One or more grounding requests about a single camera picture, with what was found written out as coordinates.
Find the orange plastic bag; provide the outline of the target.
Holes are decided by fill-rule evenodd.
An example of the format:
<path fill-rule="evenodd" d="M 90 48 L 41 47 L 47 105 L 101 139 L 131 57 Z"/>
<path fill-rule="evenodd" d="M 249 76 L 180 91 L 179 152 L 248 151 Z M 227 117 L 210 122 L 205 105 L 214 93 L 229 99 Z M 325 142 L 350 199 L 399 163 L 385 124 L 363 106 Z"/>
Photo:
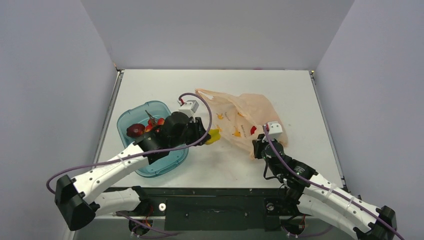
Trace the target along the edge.
<path fill-rule="evenodd" d="M 253 158 L 252 141 L 262 134 L 262 125 L 277 121 L 282 125 L 272 103 L 262 94 L 243 93 L 239 96 L 197 88 L 212 112 L 212 128 L 231 144 L 249 153 Z"/>

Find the yellow fake fruit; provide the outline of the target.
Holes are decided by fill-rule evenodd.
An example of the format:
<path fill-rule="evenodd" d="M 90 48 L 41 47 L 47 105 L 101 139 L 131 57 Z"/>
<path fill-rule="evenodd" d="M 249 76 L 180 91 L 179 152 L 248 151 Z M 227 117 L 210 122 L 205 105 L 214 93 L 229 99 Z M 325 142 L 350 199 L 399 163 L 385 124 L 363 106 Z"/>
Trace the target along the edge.
<path fill-rule="evenodd" d="M 204 144 L 211 145 L 215 143 L 216 141 L 220 140 L 221 138 L 220 132 L 221 131 L 218 128 L 210 129 L 208 132 L 208 135 L 210 136 L 210 138 Z"/>

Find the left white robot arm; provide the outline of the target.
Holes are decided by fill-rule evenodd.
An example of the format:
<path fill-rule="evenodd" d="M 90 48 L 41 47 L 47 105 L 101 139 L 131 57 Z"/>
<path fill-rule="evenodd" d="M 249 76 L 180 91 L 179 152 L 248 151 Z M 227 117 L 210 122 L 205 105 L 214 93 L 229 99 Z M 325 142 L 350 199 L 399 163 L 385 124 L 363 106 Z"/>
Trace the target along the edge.
<path fill-rule="evenodd" d="M 173 112 L 163 124 L 145 131 L 112 159 L 80 175 L 58 178 L 54 203 L 68 229 L 80 230 L 96 216 L 112 212 L 145 214 L 149 201 L 140 186 L 117 190 L 113 185 L 173 151 L 206 144 L 212 138 L 210 130 L 200 117 Z"/>

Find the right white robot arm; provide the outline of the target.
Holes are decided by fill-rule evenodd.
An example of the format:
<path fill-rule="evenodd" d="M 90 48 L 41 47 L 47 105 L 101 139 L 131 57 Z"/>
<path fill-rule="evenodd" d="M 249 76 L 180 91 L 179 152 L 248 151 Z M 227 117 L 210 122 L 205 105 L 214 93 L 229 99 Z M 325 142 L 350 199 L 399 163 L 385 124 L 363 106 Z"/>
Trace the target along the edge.
<path fill-rule="evenodd" d="M 277 195 L 289 214 L 316 217 L 348 234 L 354 240 L 392 240 L 396 236 L 396 213 L 384 205 L 377 207 L 355 197 L 307 164 L 285 154 L 275 139 L 268 142 L 264 134 L 252 141 L 253 155 L 265 162 L 265 171 L 283 190 Z"/>

